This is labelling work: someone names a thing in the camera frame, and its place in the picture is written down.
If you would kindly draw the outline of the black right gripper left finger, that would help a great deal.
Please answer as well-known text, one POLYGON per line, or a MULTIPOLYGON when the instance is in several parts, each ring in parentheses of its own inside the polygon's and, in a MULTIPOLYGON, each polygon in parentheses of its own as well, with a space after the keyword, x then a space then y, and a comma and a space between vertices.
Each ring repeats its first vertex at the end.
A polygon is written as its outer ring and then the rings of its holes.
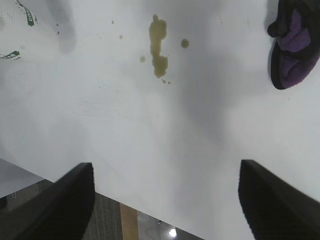
POLYGON ((43 192, 0 217, 2 240, 80 240, 96 199, 94 169, 80 163, 43 192))

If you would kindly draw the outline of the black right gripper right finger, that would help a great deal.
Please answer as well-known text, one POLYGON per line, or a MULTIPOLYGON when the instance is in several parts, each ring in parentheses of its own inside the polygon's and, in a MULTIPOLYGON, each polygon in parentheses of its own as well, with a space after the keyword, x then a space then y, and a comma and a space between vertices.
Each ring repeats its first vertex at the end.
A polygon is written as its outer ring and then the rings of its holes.
POLYGON ((254 160, 242 160, 238 198, 256 240, 318 240, 320 203, 254 160))

